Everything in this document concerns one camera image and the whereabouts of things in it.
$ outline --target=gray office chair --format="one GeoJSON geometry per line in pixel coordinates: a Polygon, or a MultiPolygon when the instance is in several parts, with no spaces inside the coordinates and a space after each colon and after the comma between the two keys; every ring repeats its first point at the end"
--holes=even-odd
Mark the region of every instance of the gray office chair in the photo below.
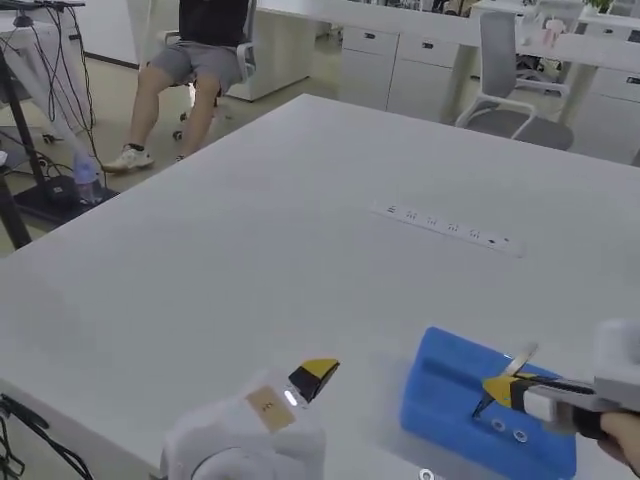
{"type": "MultiPolygon", "coordinates": [[[[258,5],[258,0],[248,0],[249,9],[247,12],[247,20],[244,24],[244,41],[238,45],[236,49],[236,55],[238,57],[238,65],[240,66],[241,73],[241,81],[240,83],[246,83],[249,78],[253,76],[256,71],[256,61],[254,55],[254,44],[253,44],[253,30],[254,30],[254,22],[256,16],[256,8],[258,5]]],[[[180,32],[178,30],[170,30],[163,31],[158,34],[158,41],[161,43],[161,46],[164,47],[166,45],[170,45],[172,42],[177,42],[180,39],[180,32]]],[[[195,84],[195,74],[191,73],[187,78],[178,84],[174,85],[178,86],[189,86],[195,84]]],[[[230,114],[226,114],[225,117],[227,119],[231,119],[230,114]]],[[[189,112],[183,112],[180,115],[180,127],[173,132],[173,139],[176,141],[182,140],[182,125],[188,120],[189,112]]]]}
{"type": "Polygon", "coordinates": [[[562,97],[569,94],[565,85],[517,78],[515,16],[504,12],[484,13],[480,17],[480,36],[480,91],[458,118],[456,127],[568,150],[573,143],[569,127],[540,118],[534,105],[507,98],[516,87],[542,92],[553,90],[562,97]],[[501,106],[525,109],[528,113],[498,109],[501,106]]]}

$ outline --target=finger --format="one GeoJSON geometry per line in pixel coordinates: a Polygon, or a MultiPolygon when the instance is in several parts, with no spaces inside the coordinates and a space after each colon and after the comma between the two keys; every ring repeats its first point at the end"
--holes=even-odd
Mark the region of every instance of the finger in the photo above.
{"type": "Polygon", "coordinates": [[[627,464],[627,459],[617,443],[610,440],[600,440],[598,442],[598,446],[613,459],[620,463],[624,463],[625,465],[627,464]]]}
{"type": "Polygon", "coordinates": [[[605,413],[600,419],[600,427],[609,435],[622,441],[629,436],[630,432],[640,431],[640,418],[628,413],[605,413]]]}

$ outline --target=human hand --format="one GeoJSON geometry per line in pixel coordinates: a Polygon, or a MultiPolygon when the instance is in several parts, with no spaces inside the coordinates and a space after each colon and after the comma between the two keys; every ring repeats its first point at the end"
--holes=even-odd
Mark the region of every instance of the human hand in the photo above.
{"type": "Polygon", "coordinates": [[[640,478],[640,417],[628,413],[605,413],[600,427],[611,440],[598,442],[616,460],[629,465],[640,478]]]}

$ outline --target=chair armrest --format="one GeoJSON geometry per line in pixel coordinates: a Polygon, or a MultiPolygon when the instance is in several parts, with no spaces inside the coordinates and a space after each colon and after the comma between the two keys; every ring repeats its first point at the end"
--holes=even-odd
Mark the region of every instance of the chair armrest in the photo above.
{"type": "Polygon", "coordinates": [[[180,38],[180,32],[178,30],[165,30],[158,32],[158,43],[163,47],[169,45],[169,42],[174,38],[180,38]]]}
{"type": "Polygon", "coordinates": [[[238,55],[238,64],[242,73],[242,82],[249,80],[251,72],[249,72],[250,55],[253,54],[253,42],[241,43],[236,50],[238,55]]]}
{"type": "Polygon", "coordinates": [[[537,82],[535,80],[524,80],[519,78],[516,80],[516,88],[517,87],[525,87],[525,88],[533,88],[535,90],[552,90],[554,92],[558,92],[562,98],[569,95],[570,89],[566,85],[562,85],[559,83],[551,83],[551,82],[537,82]]]}
{"type": "Polygon", "coordinates": [[[518,100],[511,100],[510,98],[494,97],[492,95],[478,93],[478,96],[473,101],[471,106],[467,108],[467,110],[465,110],[462,113],[462,115],[460,115],[460,117],[458,117],[458,120],[456,120],[455,126],[464,128],[467,125],[467,123],[469,123],[469,120],[471,120],[471,118],[476,113],[478,114],[482,113],[482,111],[476,112],[476,109],[483,103],[497,103],[498,105],[507,105],[510,107],[521,107],[529,111],[529,118],[527,118],[524,121],[524,123],[520,125],[520,128],[518,128],[518,130],[516,130],[515,133],[511,135],[511,139],[513,140],[517,140],[518,136],[522,134],[524,129],[527,128],[529,124],[533,122],[533,119],[538,116],[538,110],[534,105],[531,105],[530,103],[520,102],[518,100]]]}

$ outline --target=sticker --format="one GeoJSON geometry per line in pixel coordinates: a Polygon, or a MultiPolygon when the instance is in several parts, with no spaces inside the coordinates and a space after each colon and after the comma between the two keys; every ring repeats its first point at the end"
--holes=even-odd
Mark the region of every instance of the sticker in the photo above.
{"type": "Polygon", "coordinates": [[[270,433],[276,433],[296,421],[296,418],[271,387],[262,387],[246,396],[270,433]]]}

